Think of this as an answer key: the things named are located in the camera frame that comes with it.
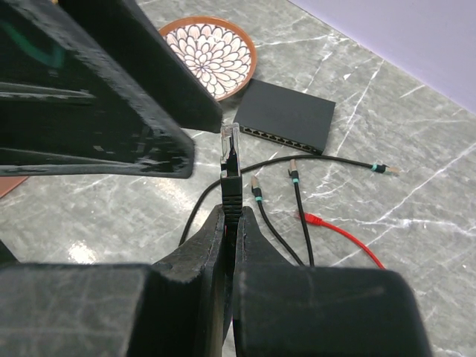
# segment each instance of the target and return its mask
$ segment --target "purple wall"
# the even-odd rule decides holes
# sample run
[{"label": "purple wall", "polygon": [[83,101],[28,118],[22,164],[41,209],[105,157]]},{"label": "purple wall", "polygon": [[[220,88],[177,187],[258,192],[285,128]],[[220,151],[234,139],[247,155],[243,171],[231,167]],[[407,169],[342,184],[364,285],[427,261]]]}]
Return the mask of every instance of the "purple wall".
[{"label": "purple wall", "polygon": [[475,0],[291,0],[476,113]]}]

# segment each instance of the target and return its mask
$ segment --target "decorative plate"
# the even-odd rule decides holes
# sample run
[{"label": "decorative plate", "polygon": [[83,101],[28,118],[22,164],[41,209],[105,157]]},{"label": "decorative plate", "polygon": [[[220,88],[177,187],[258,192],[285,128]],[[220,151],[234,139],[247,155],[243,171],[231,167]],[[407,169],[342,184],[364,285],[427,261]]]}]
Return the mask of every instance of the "decorative plate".
[{"label": "decorative plate", "polygon": [[216,100],[238,92],[253,76],[256,48],[231,22],[194,16],[171,22],[159,32]]}]

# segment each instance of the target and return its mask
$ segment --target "terracotta plate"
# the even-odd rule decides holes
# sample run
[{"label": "terracotta plate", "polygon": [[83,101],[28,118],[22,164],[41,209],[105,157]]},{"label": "terracotta plate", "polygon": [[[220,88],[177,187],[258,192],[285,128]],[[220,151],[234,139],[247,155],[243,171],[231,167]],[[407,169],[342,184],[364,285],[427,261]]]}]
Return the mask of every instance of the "terracotta plate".
[{"label": "terracotta plate", "polygon": [[194,16],[176,20],[159,32],[216,100],[230,97],[253,76],[256,48],[245,31],[231,22]]}]

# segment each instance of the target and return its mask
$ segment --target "cable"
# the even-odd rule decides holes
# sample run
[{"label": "cable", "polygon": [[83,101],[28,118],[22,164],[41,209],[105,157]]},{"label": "cable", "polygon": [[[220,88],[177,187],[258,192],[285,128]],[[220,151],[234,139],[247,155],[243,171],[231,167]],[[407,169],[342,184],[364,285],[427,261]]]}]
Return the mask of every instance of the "cable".
[{"label": "cable", "polygon": [[360,249],[362,249],[373,261],[374,263],[380,268],[380,269],[384,269],[385,270],[385,267],[384,265],[382,264],[382,262],[380,262],[379,258],[377,258],[377,256],[363,243],[361,242],[360,240],[358,240],[357,238],[355,238],[352,234],[350,234],[349,232],[347,231],[344,231],[343,229],[335,226],[335,225],[332,225],[326,221],[324,221],[322,218],[320,217],[317,217],[313,214],[310,214],[310,213],[305,213],[304,215],[302,215],[301,217],[304,217],[304,219],[306,220],[306,222],[308,222],[309,224],[311,225],[320,225],[322,227],[326,227],[328,229],[332,229],[334,232],[337,232],[341,235],[343,235],[344,237],[346,237],[348,240],[350,240],[352,243],[354,243],[355,245],[357,245]]},{"label": "cable", "polygon": [[303,226],[304,240],[306,241],[307,254],[309,255],[309,265],[314,266],[314,254],[312,253],[312,244],[311,244],[311,237],[309,236],[309,229],[307,229],[306,219],[304,218],[303,201],[300,197],[300,190],[299,190],[299,172],[297,168],[298,167],[296,166],[296,160],[292,159],[291,168],[289,169],[288,173],[295,186],[297,211],[299,212],[300,223]]},{"label": "cable", "polygon": [[251,192],[254,194],[254,198],[258,204],[258,208],[260,209],[261,216],[265,221],[266,225],[268,226],[269,230],[274,234],[276,239],[283,245],[284,248],[292,255],[292,257],[296,260],[297,264],[303,266],[303,261],[299,258],[296,252],[289,246],[289,244],[282,238],[282,236],[276,231],[273,224],[269,221],[268,215],[265,212],[265,208],[263,207],[263,194],[261,193],[261,188],[258,185],[258,179],[256,176],[251,178]]},{"label": "cable", "polygon": [[[253,171],[255,169],[259,169],[264,166],[269,166],[273,164],[277,164],[279,162],[284,162],[284,161],[289,161],[291,159],[295,160],[329,160],[329,161],[337,161],[337,162],[342,162],[344,164],[351,164],[355,166],[360,166],[360,167],[365,167],[367,169],[370,169],[372,171],[375,171],[376,173],[385,173],[385,172],[395,172],[395,169],[393,167],[388,167],[386,165],[377,165],[377,164],[365,164],[364,162],[359,162],[359,161],[353,161],[353,160],[348,160],[346,158],[338,158],[335,156],[325,156],[325,155],[291,155],[291,156],[283,156],[282,158],[273,158],[272,160],[267,160],[263,162],[259,162],[257,164],[253,164],[251,166],[245,167],[244,169],[241,169],[241,173],[249,173],[250,171]],[[200,206],[202,205],[203,201],[207,198],[208,194],[217,187],[220,184],[220,180],[215,181],[213,184],[208,186],[205,191],[200,195],[199,199],[195,203],[195,207],[193,207],[192,212],[190,213],[187,223],[185,224],[184,231],[181,234],[180,237],[180,243],[178,245],[184,244],[185,240],[187,240],[187,235],[188,232],[190,231],[190,227],[192,226],[193,220],[195,219],[195,216],[197,212],[200,209]]]}]

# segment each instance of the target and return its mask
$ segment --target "gray marble surface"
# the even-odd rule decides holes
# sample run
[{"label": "gray marble surface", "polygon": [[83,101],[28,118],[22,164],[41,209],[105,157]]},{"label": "gray marble surface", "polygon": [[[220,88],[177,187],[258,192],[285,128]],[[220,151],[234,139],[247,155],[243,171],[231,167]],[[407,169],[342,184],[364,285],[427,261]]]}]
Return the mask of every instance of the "gray marble surface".
[{"label": "gray marble surface", "polygon": [[[237,23],[256,44],[256,78],[337,102],[326,154],[402,169],[396,177],[298,162],[305,208],[362,239],[405,277],[436,356],[476,356],[476,117],[284,0],[147,0],[141,6],[157,27],[191,15]],[[226,123],[239,100],[223,103]],[[219,175],[219,136],[189,134],[198,152],[191,179],[30,178],[0,201],[0,239],[22,261],[162,258],[177,246],[201,191]],[[243,166],[296,153],[246,135],[241,139]],[[270,219],[306,260],[286,169],[281,164],[257,175]],[[249,179],[246,175],[245,204],[254,206]],[[219,197],[216,190],[206,200],[193,231]],[[317,264],[373,266],[343,237],[324,228],[310,231]],[[231,338],[224,356],[234,356]]]}]

